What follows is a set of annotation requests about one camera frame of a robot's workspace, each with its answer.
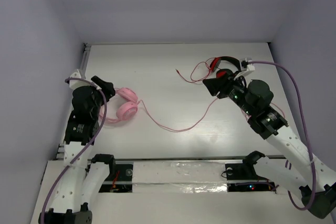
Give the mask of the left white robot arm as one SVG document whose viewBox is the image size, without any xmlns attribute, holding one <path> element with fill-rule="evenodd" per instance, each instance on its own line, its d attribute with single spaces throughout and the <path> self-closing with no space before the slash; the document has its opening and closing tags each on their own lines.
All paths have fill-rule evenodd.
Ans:
<svg viewBox="0 0 336 224">
<path fill-rule="evenodd" d="M 101 108 L 115 96 L 113 83 L 97 76 L 89 81 L 70 77 L 76 84 L 72 93 L 70 113 L 64 137 L 64 168 L 49 190 L 39 223 L 91 223 L 91 205 L 103 182 L 116 175 L 112 154 L 97 154 L 90 158 L 94 142 L 106 120 L 99 119 Z"/>
</svg>

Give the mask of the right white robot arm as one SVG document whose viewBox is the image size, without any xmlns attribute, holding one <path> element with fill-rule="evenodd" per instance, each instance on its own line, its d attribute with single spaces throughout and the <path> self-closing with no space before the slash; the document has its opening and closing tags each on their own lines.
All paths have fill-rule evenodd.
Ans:
<svg viewBox="0 0 336 224">
<path fill-rule="evenodd" d="M 263 153 L 254 151 L 243 160 L 243 174 L 248 178 L 268 178 L 298 197 L 304 209 L 323 219 L 335 208 L 335 171 L 310 154 L 286 119 L 270 106 L 274 97 L 269 85 L 252 80 L 243 86 L 234 77 L 203 80 L 210 94 L 231 99 L 248 116 L 248 124 L 262 139 L 275 147 L 293 170 L 278 166 Z"/>
</svg>

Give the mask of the pink headphones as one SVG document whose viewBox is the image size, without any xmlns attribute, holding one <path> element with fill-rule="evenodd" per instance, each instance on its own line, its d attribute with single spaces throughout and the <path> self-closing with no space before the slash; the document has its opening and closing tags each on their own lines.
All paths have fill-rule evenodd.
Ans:
<svg viewBox="0 0 336 224">
<path fill-rule="evenodd" d="M 126 100 L 126 103 L 121 105 L 116 110 L 116 118 L 106 116 L 105 122 L 114 124 L 132 119 L 138 112 L 139 98 L 134 91 L 129 88 L 116 88 L 116 95 Z"/>
</svg>

